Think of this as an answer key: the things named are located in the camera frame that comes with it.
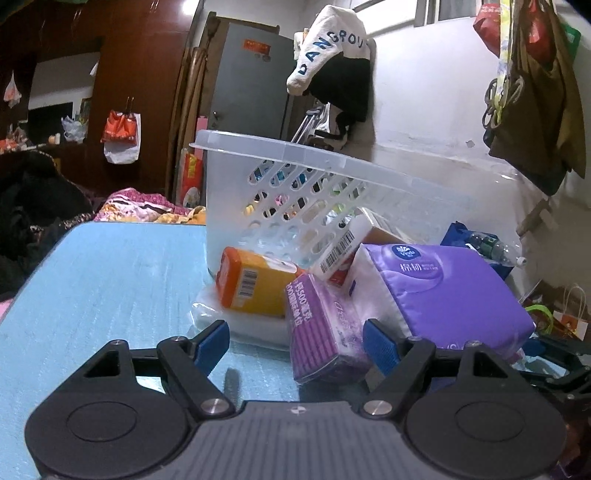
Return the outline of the light blue table mat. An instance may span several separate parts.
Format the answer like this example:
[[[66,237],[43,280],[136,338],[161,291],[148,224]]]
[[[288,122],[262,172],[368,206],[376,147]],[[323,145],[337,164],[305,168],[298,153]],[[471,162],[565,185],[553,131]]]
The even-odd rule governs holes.
[[[70,230],[20,289],[1,323],[1,476],[38,476],[27,418],[112,339],[132,348],[190,333],[211,281],[205,229],[88,222]]]

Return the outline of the small purple tissue pack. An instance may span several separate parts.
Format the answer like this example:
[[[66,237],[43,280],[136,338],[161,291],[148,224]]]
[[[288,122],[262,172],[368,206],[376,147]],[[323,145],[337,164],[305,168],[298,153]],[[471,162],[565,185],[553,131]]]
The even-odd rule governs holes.
[[[346,385],[361,382],[370,367],[363,321],[338,291],[304,273],[284,289],[294,381]]]

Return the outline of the orange box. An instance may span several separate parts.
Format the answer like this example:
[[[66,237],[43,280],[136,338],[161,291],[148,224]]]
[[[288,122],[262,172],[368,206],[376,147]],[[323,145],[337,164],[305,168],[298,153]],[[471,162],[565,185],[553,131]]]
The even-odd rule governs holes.
[[[304,270],[290,261],[226,247],[215,276],[221,306],[242,313],[282,318],[284,289]]]

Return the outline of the orange and white bag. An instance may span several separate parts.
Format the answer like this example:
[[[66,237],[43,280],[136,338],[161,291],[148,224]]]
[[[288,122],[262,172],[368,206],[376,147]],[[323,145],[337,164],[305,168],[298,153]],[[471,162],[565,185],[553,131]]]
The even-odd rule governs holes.
[[[101,137],[103,154],[108,163],[129,165],[139,159],[141,147],[141,116],[111,110]]]

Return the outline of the red hanging bag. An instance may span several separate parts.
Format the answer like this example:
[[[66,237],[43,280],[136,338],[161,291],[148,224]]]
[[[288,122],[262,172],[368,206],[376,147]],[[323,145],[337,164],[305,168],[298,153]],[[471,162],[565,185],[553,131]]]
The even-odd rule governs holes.
[[[474,21],[473,28],[487,49],[500,55],[501,7],[499,3],[484,3]]]

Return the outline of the grey metal door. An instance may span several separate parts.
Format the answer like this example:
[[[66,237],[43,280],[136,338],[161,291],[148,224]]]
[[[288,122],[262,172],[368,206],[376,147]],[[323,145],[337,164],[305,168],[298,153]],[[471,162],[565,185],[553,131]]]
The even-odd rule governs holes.
[[[294,69],[293,43],[263,29],[228,26],[214,83],[208,127],[272,139],[283,137]]]

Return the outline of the dark red wooden wardrobe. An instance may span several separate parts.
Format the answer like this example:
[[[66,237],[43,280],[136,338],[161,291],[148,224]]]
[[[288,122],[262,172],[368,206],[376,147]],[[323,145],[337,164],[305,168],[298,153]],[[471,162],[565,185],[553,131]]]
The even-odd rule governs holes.
[[[180,90],[201,10],[199,1],[2,2],[1,81],[15,76],[24,97],[40,62],[99,56],[84,144],[51,152],[66,178],[103,195],[126,187],[169,195]],[[139,158],[129,165],[103,153],[112,110],[141,117]]]

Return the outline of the white barcode box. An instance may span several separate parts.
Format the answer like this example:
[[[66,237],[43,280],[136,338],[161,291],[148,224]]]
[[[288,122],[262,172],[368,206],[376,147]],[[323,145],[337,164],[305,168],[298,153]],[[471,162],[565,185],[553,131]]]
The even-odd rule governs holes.
[[[339,230],[329,247],[312,264],[310,272],[319,280],[336,287],[345,283],[349,267],[353,263],[356,250],[361,244],[410,244],[414,239],[401,229],[394,227],[385,217],[362,207],[346,226]]]

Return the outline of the large purple tissue pack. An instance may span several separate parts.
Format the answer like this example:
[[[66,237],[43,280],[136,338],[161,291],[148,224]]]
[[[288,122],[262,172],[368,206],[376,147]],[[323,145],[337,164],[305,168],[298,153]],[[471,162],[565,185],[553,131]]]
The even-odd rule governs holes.
[[[440,348],[479,341],[509,358],[535,330],[504,280],[467,248],[362,244],[342,291],[361,321],[376,319]]]

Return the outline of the clear water bottle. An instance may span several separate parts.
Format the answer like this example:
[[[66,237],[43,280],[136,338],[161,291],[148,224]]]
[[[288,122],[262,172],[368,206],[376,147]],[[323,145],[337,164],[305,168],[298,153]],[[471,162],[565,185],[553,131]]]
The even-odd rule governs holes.
[[[466,245],[486,259],[505,267],[522,267],[527,263],[527,259],[514,247],[487,233],[471,233]]]

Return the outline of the pink floral blanket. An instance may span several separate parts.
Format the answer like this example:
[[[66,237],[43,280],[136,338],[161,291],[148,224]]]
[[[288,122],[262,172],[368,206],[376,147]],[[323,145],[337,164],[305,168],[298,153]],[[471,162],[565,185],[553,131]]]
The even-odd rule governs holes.
[[[112,193],[96,216],[96,222],[188,224],[204,226],[204,206],[192,209],[175,205],[160,194],[126,188]]]

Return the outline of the white lettered jacket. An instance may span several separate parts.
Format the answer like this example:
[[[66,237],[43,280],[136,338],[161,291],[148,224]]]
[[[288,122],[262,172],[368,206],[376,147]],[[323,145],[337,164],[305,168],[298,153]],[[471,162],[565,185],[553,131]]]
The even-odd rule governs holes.
[[[303,96],[312,78],[339,54],[346,59],[370,60],[367,32],[353,9],[325,5],[301,43],[297,64],[287,78],[287,93]]]

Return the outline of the white plastic basket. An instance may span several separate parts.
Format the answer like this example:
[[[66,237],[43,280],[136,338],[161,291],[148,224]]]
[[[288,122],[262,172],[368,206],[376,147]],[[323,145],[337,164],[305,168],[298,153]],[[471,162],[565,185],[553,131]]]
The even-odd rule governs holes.
[[[200,130],[192,145],[204,153],[211,274],[226,247],[307,269],[361,208],[417,243],[436,244],[475,204],[436,183],[301,144]]]

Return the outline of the black hanging garment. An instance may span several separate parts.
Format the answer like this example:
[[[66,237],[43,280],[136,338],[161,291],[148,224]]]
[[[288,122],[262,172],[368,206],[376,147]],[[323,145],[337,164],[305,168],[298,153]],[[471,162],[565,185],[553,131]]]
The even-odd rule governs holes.
[[[372,65],[369,59],[346,58],[339,54],[329,59],[311,78],[308,93],[322,103],[342,110],[355,122],[365,122],[369,110]]]

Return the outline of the blue shopping bag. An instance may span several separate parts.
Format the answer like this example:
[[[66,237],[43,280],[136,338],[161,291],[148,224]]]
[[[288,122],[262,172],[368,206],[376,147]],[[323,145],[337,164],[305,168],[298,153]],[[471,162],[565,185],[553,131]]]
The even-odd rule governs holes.
[[[509,277],[519,258],[497,235],[470,230],[458,221],[449,226],[441,245],[476,251],[503,280]]]

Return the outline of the black clothing pile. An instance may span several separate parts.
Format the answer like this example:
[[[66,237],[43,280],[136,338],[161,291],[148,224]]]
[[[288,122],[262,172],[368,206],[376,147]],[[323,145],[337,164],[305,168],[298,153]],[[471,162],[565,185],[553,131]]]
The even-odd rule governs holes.
[[[93,219],[86,193],[38,151],[1,156],[1,299],[13,298],[72,227]]]

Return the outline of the olive hanging bag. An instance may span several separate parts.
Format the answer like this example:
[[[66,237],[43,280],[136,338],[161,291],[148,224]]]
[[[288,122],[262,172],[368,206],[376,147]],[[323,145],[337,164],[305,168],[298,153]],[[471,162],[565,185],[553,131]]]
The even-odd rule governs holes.
[[[586,174],[586,136],[574,72],[580,36],[551,1],[498,1],[500,55],[485,94],[483,141],[547,196]]]

